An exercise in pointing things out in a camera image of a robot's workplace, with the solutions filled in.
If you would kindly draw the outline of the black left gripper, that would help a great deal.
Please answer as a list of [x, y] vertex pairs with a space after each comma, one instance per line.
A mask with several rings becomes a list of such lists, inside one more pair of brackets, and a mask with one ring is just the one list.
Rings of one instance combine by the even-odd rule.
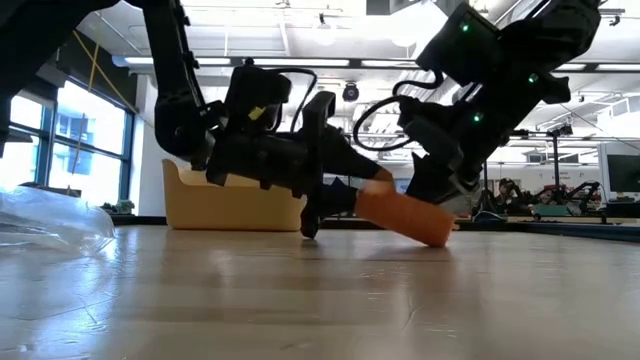
[[303, 108], [303, 123], [293, 133], [225, 132], [216, 138], [206, 168], [206, 179], [223, 185], [229, 174], [259, 182], [262, 189], [287, 188], [295, 198], [304, 196], [301, 233], [317, 234], [321, 221], [353, 213], [359, 189], [334, 177], [323, 183], [326, 172], [367, 180], [393, 182], [386, 168], [358, 153], [343, 131], [327, 124], [335, 113], [336, 94], [320, 91]]

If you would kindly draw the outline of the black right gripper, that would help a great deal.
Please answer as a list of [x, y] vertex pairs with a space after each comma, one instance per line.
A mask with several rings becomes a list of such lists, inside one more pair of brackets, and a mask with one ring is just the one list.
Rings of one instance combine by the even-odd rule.
[[398, 124], [425, 150], [412, 153], [414, 173], [409, 197], [441, 204], [479, 188], [482, 163], [500, 138], [500, 97], [480, 93], [451, 106], [399, 98]]

